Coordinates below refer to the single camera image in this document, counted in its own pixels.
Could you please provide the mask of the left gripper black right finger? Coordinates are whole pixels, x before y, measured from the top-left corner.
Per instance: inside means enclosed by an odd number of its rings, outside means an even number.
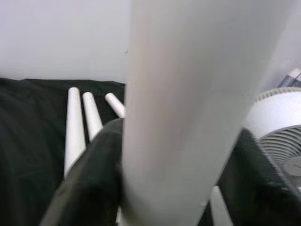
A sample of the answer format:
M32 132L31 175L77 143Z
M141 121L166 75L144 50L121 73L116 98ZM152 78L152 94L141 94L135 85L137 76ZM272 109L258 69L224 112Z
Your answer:
M242 129L218 186L234 226L301 226L301 193Z

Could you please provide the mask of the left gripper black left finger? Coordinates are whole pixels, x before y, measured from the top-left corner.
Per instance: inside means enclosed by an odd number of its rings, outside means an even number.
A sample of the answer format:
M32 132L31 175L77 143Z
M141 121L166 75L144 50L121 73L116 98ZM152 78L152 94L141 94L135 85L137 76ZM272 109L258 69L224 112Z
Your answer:
M56 190L39 226L116 226L123 119L105 124Z

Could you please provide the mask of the white plastic table leg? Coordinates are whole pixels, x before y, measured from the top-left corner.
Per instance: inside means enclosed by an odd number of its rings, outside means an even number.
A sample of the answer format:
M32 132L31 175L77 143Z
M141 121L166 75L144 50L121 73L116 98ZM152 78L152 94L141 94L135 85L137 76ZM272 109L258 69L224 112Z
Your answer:
M120 226L197 226L298 0L132 0Z
M105 100L119 118L125 117L126 115L125 106L117 99L117 97L114 94L112 93L106 94Z
M91 92L85 92L82 97L89 141L92 142L95 136L102 130L103 124L93 94Z
M64 177L66 178L77 159L86 148L80 91L76 87L68 90Z

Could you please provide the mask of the white round fan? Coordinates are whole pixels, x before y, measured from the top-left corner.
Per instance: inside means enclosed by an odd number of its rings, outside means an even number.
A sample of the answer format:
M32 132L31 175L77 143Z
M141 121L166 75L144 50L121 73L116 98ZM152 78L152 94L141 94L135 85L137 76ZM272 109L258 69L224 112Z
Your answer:
M278 172L301 191L301 88L276 88L261 93L244 126Z

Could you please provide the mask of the grey box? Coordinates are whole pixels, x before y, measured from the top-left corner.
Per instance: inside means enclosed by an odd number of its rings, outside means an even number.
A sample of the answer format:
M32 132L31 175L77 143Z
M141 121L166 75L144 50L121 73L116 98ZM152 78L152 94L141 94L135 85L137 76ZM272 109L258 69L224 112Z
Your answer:
M278 85L278 88L282 87L301 88L301 69L296 68L289 72Z

